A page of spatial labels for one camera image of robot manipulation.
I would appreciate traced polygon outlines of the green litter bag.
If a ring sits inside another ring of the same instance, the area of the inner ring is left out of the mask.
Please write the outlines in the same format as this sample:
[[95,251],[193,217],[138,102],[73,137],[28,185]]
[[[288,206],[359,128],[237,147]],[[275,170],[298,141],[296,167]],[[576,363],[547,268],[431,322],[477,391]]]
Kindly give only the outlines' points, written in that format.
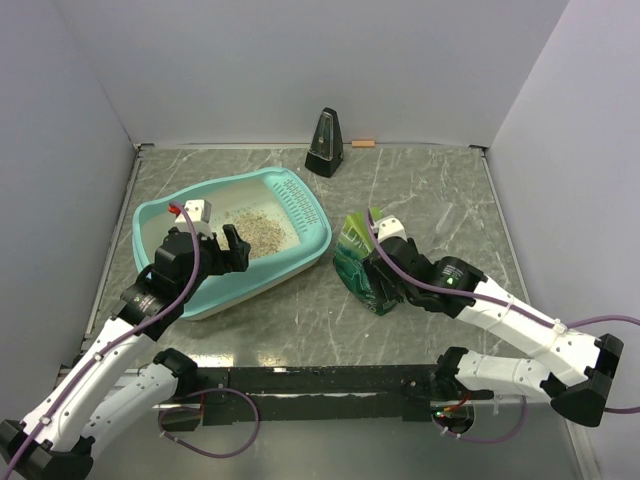
[[376,294],[369,282],[364,260],[374,251],[366,228],[365,213],[353,212],[346,216],[338,236],[333,265],[346,288],[369,310],[378,316],[392,311],[398,304],[383,294]]

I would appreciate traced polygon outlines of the teal litter box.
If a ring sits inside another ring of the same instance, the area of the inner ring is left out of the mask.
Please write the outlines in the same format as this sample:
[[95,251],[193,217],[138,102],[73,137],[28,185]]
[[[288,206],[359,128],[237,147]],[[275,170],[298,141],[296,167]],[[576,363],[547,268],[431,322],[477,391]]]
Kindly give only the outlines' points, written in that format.
[[183,320],[203,320],[254,297],[315,264],[331,243],[332,229],[320,203],[291,170],[269,167],[201,182],[164,198],[140,204],[132,223],[133,258],[138,270],[153,261],[155,250],[173,226],[171,202],[204,199],[211,204],[210,226],[226,246],[223,214],[264,210],[284,217],[284,250],[249,260],[244,273],[207,278],[186,304]]

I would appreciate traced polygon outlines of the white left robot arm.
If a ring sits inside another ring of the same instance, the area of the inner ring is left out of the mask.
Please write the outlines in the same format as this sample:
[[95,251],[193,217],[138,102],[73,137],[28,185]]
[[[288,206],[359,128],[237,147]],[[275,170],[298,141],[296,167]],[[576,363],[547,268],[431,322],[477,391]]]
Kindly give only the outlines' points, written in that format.
[[189,400],[198,386],[195,361],[168,348],[139,380],[111,390],[129,365],[162,336],[210,276],[244,272],[250,245],[234,226],[213,233],[173,227],[155,260],[120,296],[90,349],[64,380],[22,420],[1,424],[1,455],[26,479],[84,479],[101,447],[130,422],[164,400]]

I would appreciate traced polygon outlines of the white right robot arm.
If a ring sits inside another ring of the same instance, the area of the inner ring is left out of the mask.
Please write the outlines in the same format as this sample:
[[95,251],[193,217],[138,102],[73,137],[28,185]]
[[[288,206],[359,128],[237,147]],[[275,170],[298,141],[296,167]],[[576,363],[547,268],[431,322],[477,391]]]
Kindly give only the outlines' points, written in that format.
[[412,239],[376,240],[365,265],[375,292],[473,325],[524,355],[503,358],[451,347],[438,360],[441,394],[453,399],[467,390],[521,395],[549,403],[576,424],[600,425],[622,340],[593,336],[542,314],[459,258],[430,262]]

